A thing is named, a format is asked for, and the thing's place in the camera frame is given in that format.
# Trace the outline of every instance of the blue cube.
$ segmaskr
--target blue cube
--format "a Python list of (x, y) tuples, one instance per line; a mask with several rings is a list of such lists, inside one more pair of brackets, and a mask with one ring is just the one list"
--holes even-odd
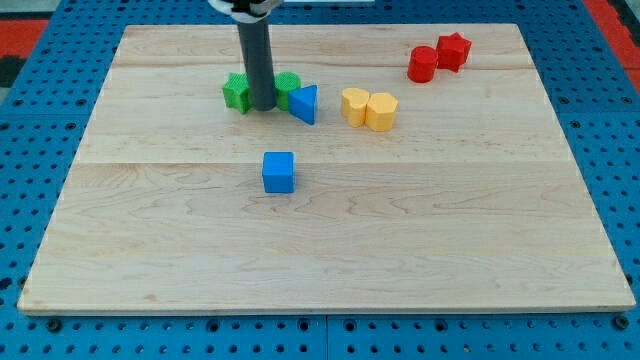
[(292, 152), (266, 152), (262, 162), (264, 191), (270, 194), (290, 194), (295, 191)]

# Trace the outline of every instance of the red cylinder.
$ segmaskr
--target red cylinder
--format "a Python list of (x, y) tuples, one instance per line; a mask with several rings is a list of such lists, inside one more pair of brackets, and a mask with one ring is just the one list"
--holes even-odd
[(430, 46), (418, 46), (411, 51), (409, 79), (417, 83), (425, 83), (433, 79), (438, 65), (438, 52)]

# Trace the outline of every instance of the blue block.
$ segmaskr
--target blue block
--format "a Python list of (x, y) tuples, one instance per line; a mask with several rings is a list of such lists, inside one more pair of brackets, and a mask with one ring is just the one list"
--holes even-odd
[(316, 123), (318, 85), (311, 85), (289, 93), (289, 112), (309, 125)]
[(262, 162), (264, 191), (270, 194), (290, 194), (295, 191), (292, 152), (265, 152)]

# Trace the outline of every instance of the blue triangle block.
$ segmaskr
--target blue triangle block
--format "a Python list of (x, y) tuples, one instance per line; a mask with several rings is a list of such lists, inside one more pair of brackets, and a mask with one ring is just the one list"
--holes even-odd
[(318, 109), (318, 85), (311, 85), (289, 92), (289, 112), (309, 125), (316, 123)]

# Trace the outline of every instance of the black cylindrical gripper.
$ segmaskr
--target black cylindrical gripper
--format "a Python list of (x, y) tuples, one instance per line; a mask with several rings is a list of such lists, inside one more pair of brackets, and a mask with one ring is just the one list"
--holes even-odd
[(264, 17), (253, 24), (238, 22), (251, 102), (253, 108), (258, 111), (271, 110), (276, 106), (276, 86), (267, 19), (268, 17)]

